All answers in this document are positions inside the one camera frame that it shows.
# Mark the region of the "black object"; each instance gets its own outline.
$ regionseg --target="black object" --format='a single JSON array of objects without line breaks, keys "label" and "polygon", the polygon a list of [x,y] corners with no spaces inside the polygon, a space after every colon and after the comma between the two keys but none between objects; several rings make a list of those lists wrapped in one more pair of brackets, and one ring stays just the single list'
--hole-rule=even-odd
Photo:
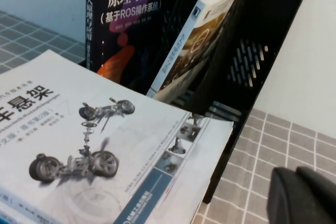
[{"label": "black object", "polygon": [[216,101],[238,120],[203,199],[209,203],[302,0],[235,0],[208,70],[184,109],[205,114]]},{"label": "black object", "polygon": [[270,224],[335,224],[336,185],[307,167],[272,171],[267,202]]},{"label": "black object", "polygon": [[[212,199],[301,1],[235,0],[223,23],[218,46],[211,52],[209,65],[190,86],[183,109],[204,115],[214,107],[228,115],[225,119],[235,118],[233,132],[203,199],[205,203]],[[176,0],[174,6],[168,5],[158,59],[148,74],[131,83],[129,88],[147,93],[195,3],[196,0]]]}]

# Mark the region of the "book spine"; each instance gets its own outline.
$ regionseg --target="book spine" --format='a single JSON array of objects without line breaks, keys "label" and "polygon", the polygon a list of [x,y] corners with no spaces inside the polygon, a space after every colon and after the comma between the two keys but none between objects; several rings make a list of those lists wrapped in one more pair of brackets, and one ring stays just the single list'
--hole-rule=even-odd
[{"label": "book spine", "polygon": [[86,31],[85,31],[85,59],[86,67],[92,68],[91,56],[93,52],[93,8],[94,0],[86,0]]},{"label": "book spine", "polygon": [[184,24],[175,43],[173,44],[171,50],[169,51],[159,72],[157,73],[149,91],[146,94],[147,96],[155,98],[156,94],[159,92],[165,78],[168,76],[184,44],[186,43],[192,30],[194,29],[198,18],[201,16],[203,9],[204,9],[204,4],[201,1],[197,1],[195,7],[193,8],[193,11],[190,13],[186,23]]}]

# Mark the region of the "book cover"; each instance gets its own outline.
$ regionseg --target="book cover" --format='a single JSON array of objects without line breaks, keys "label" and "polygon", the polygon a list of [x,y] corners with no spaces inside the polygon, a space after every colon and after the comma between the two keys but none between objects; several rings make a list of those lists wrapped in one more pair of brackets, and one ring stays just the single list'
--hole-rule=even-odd
[{"label": "book cover", "polygon": [[198,0],[147,95],[170,102],[206,64],[234,0]]},{"label": "book cover", "polygon": [[146,72],[160,45],[162,0],[87,0],[86,64],[126,86]]},{"label": "book cover", "polygon": [[232,131],[52,51],[0,82],[0,201],[37,223],[189,224]]}]

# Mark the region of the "orange graphic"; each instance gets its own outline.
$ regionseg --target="orange graphic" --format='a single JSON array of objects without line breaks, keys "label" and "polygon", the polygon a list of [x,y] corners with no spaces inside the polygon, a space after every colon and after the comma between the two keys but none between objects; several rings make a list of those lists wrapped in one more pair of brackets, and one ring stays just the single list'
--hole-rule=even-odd
[{"label": "orange graphic", "polygon": [[121,75],[127,63],[132,58],[135,48],[134,46],[127,45],[128,36],[126,33],[121,33],[117,42],[119,46],[123,48],[106,61],[98,70],[97,74],[116,83],[120,83]]}]

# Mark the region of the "blue stripe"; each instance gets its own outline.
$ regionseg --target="blue stripe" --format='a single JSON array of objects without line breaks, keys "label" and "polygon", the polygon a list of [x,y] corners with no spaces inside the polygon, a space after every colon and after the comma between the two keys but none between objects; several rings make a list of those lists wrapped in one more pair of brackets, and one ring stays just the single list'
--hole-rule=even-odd
[{"label": "blue stripe", "polygon": [[113,224],[145,224],[172,178],[152,169]]}]

